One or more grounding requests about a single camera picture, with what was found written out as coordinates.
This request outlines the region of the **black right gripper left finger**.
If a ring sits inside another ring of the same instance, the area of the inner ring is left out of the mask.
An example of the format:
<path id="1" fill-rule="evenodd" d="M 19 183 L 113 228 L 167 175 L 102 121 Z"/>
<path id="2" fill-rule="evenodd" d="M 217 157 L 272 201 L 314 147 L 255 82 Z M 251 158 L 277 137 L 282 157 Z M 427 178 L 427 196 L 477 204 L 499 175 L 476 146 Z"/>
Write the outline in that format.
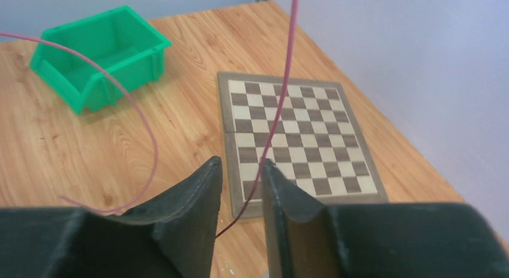
<path id="1" fill-rule="evenodd" d="M 122 215 L 3 208 L 2 277 L 209 277 L 223 182 L 213 156 Z"/>

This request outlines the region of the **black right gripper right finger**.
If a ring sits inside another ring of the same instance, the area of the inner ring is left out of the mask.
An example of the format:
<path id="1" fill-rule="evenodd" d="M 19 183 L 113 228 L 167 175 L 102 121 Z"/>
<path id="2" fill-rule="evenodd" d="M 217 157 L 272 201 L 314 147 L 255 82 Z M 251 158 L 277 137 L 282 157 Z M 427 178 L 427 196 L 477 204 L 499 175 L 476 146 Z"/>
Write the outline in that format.
<path id="1" fill-rule="evenodd" d="M 468 204 L 325 205 L 271 160 L 261 184 L 270 277 L 508 276 L 508 255 Z"/>

